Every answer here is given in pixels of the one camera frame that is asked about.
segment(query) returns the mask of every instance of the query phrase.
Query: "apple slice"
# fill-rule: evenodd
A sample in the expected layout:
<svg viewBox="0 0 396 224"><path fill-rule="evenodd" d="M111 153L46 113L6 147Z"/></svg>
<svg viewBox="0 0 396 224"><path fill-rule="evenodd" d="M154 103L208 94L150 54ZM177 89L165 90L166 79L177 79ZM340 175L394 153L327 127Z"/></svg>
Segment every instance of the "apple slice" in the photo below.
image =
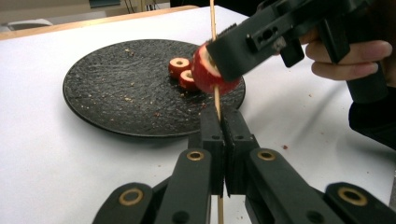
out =
<svg viewBox="0 0 396 224"><path fill-rule="evenodd" d="M190 60L186 58L174 58L168 65L169 75L174 79L178 79L183 71L190 70L190 68Z"/></svg>
<svg viewBox="0 0 396 224"><path fill-rule="evenodd" d="M195 85L194 78L192 78L191 70L183 71L178 79L178 85L185 91L198 91Z"/></svg>
<svg viewBox="0 0 396 224"><path fill-rule="evenodd" d="M219 94L225 94L235 89L240 78L226 82L206 49L207 42L201 45L192 57L191 72L195 85L201 91L214 93L215 86L219 86Z"/></svg>

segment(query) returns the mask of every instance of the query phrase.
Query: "black plate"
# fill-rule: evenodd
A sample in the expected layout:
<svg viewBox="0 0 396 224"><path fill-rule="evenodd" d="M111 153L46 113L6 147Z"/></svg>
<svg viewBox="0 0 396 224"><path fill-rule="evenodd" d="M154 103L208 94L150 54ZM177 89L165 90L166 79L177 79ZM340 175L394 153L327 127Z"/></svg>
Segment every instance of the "black plate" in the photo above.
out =
<svg viewBox="0 0 396 224"><path fill-rule="evenodd" d="M200 111L213 95L186 92L168 74L169 61L191 58L198 46L173 40L144 39L98 49L76 62L64 79L64 99L82 119L113 133L174 137L196 133ZM223 96L238 108L245 82Z"/></svg>

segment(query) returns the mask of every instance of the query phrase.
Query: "white table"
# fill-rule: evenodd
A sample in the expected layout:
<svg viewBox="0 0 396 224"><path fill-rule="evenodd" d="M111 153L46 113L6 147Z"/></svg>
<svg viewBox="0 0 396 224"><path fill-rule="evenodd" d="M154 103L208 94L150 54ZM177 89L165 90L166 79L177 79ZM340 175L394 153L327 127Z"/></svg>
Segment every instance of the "white table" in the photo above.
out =
<svg viewBox="0 0 396 224"><path fill-rule="evenodd" d="M216 13L218 31L246 18L222 7ZM210 36L203 7L0 41L0 223L90 223L117 187L154 187L172 174L187 138L135 139L91 126L66 105L64 76L111 44L159 38L200 45ZM388 204L395 151L349 129L345 82L312 75L310 64L289 69L273 57L249 72L240 108L247 125L312 187L345 181ZM225 223L249 223L243 201L225 199ZM212 207L216 223L216 201Z"/></svg>

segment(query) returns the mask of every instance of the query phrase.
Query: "wooden skewer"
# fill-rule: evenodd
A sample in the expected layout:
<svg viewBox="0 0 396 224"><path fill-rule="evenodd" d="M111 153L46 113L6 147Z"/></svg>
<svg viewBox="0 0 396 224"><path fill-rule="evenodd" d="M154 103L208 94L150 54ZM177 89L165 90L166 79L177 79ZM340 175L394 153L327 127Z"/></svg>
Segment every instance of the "wooden skewer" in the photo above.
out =
<svg viewBox="0 0 396 224"><path fill-rule="evenodd" d="M210 21L212 23L212 40L216 40L215 0L210 0Z"/></svg>
<svg viewBox="0 0 396 224"><path fill-rule="evenodd" d="M215 20L215 0L210 0L210 21L212 24L212 41L216 40L216 20ZM218 112L219 121L221 120L220 113L220 94L219 94L219 86L216 85L214 87L215 93L215 107ZM223 199L221 195L218 196L218 223L224 224L224 211L223 211Z"/></svg>

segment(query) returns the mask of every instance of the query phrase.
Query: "apple peel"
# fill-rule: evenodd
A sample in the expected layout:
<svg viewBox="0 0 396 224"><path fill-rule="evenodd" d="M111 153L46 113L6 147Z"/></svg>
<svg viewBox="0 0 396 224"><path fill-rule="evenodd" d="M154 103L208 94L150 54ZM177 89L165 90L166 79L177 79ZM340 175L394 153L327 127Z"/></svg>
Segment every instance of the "apple peel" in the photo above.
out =
<svg viewBox="0 0 396 224"><path fill-rule="evenodd" d="M219 69L210 58L206 49L207 42L201 45L193 54L191 62L191 73L195 81L195 85L201 91L206 93L214 93L215 86L219 87L219 94L223 95L232 91L238 86L240 78L226 82Z"/></svg>
<svg viewBox="0 0 396 224"><path fill-rule="evenodd" d="M168 64L169 75L174 79L178 79L183 71L190 69L190 60L186 58L174 58Z"/></svg>
<svg viewBox="0 0 396 224"><path fill-rule="evenodd" d="M191 70L183 71L178 79L178 85L185 91L198 91L195 85L194 78L192 77Z"/></svg>

